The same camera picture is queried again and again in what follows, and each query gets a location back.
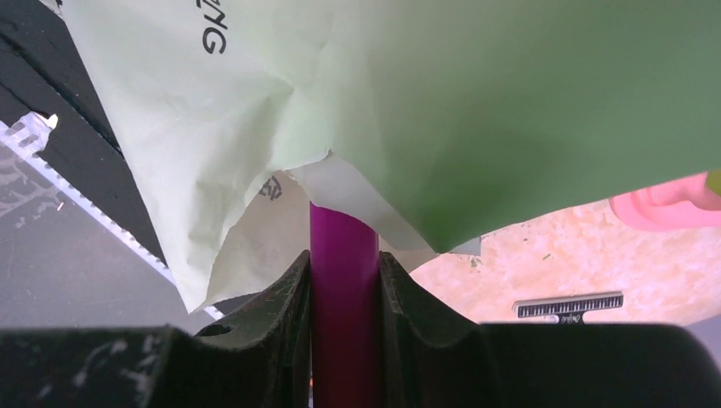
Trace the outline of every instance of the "green paper sheet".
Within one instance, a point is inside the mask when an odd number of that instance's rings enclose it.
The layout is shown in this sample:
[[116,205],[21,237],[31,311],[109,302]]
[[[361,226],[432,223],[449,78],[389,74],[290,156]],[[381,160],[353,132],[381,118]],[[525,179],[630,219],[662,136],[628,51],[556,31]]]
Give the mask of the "green paper sheet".
[[706,187],[716,193],[717,196],[721,196],[721,170],[708,172]]
[[321,2],[311,33],[289,3],[244,23],[280,75],[313,60],[287,77],[328,128],[290,145],[329,143],[438,251],[721,165],[720,2]]

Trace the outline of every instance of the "gray surface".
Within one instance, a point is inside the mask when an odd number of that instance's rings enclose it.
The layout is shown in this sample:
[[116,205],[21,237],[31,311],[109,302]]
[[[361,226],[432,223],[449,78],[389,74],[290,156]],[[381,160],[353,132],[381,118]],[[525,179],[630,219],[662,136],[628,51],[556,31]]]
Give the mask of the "gray surface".
[[721,368],[721,315],[694,323],[686,327],[708,349]]
[[212,321],[188,316],[170,282],[0,144],[0,327]]

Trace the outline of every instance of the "white scuff marks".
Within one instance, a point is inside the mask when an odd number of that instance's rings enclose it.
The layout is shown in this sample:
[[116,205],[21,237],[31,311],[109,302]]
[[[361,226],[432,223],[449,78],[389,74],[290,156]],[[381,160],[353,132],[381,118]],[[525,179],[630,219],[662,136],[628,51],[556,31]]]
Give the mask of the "white scuff marks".
[[88,371],[92,368],[93,363],[97,360],[97,357],[103,352],[109,352],[110,355],[113,355],[115,353],[125,351],[127,348],[128,343],[123,339],[117,339],[116,341],[108,342],[102,346],[93,348],[93,351],[85,357],[85,364],[82,365],[82,369],[72,377],[72,385],[76,388],[81,388],[85,385],[85,382],[88,380]]
[[123,377],[135,382],[135,392],[145,394],[150,389],[150,376],[144,372],[135,372],[127,369],[120,370]]
[[37,400],[44,400],[53,391],[53,384],[47,384],[37,393]]

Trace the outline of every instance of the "black surface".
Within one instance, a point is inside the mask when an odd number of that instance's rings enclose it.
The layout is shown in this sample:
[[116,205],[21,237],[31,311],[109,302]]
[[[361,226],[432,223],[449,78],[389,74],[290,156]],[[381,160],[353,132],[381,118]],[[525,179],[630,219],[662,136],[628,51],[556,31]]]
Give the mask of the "black surface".
[[[683,329],[475,325],[387,253],[381,276],[387,407],[721,406],[721,376]],[[305,407],[309,288],[304,252],[196,337],[0,331],[0,406]]]
[[40,156],[164,259],[128,165],[65,23],[37,0],[0,0],[0,120],[58,115]]
[[475,325],[382,262],[388,406],[721,406],[721,375],[684,329]]
[[309,254],[196,337],[170,328],[0,331],[0,406],[308,406]]

